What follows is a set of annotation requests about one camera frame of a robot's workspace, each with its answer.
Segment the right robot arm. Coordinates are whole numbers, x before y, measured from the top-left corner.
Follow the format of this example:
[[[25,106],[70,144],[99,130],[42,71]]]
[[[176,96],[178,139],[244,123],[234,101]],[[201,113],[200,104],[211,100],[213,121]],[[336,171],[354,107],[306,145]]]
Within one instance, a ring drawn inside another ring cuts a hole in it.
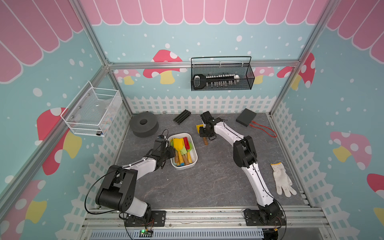
[[[201,114],[201,119],[204,124],[199,127],[201,137],[214,139],[219,135],[233,147],[234,162],[244,171],[256,195],[261,222],[268,224],[274,219],[279,219],[285,224],[287,217],[284,209],[272,196],[261,175],[253,139],[237,133],[228,127],[225,120],[215,119],[210,112]]]

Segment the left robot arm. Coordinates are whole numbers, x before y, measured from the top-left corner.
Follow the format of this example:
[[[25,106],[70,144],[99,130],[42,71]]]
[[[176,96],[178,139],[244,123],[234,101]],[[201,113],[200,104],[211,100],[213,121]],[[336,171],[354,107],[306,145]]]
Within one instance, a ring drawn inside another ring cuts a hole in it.
[[[96,194],[97,205],[126,213],[128,217],[151,221],[152,209],[149,203],[135,197],[137,180],[162,169],[168,159],[175,156],[175,149],[164,135],[159,135],[154,146],[137,162],[130,165],[112,165],[101,177],[103,181]]]

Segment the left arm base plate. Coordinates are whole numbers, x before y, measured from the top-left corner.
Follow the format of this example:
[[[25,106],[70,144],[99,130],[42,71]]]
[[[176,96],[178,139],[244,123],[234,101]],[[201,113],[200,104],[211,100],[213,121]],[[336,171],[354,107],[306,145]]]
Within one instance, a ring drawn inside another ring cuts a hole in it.
[[[123,217],[125,227],[164,227],[166,211],[149,211],[143,217],[127,215]]]

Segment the yellow shovel blue tip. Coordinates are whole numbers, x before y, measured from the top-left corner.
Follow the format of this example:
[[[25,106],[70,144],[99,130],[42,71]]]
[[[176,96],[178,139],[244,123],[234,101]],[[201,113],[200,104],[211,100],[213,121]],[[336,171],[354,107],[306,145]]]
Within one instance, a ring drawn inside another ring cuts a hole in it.
[[[183,147],[183,145],[181,144],[181,140],[178,138],[173,138],[173,143],[174,143],[174,148],[177,151],[177,155],[178,155],[178,159],[179,159],[178,166],[184,166],[185,162],[184,162],[182,154],[181,154],[181,149]]]

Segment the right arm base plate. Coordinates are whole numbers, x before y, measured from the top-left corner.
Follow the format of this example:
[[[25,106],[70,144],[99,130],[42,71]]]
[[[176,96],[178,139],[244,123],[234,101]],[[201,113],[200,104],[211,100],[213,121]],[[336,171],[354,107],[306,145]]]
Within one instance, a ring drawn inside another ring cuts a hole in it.
[[[278,227],[286,225],[286,217],[284,212],[279,210],[276,216],[270,214],[262,214],[260,210],[245,209],[243,211],[246,225],[249,226],[272,226]]]

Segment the green shovel wooden handle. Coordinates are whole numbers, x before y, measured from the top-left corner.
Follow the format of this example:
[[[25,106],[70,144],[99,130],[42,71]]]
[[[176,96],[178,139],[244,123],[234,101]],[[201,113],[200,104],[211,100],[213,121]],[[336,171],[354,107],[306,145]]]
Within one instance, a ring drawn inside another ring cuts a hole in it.
[[[174,165],[175,166],[179,166],[180,165],[180,161],[179,161],[178,151],[174,147],[173,140],[170,141],[170,144],[174,148],[174,152],[175,152],[175,160],[174,160],[175,163],[174,163]]]

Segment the light green shovel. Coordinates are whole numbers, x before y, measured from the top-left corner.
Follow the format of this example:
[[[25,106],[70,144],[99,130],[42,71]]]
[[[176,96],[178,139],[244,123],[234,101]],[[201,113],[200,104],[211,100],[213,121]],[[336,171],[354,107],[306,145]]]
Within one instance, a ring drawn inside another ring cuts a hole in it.
[[[182,158],[183,158],[183,161],[185,163],[185,165],[189,165],[190,163],[188,162],[188,159],[187,159],[187,150],[184,146],[184,140],[183,139],[179,139],[179,143],[181,144],[181,154],[182,154]]]

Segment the white plastic storage box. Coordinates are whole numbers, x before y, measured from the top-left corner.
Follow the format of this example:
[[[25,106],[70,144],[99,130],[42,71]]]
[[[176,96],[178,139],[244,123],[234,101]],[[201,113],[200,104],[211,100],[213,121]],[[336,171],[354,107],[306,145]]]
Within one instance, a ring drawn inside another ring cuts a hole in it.
[[[198,161],[197,151],[191,135],[187,133],[176,134],[168,138],[175,156],[171,163],[177,170],[192,168]]]

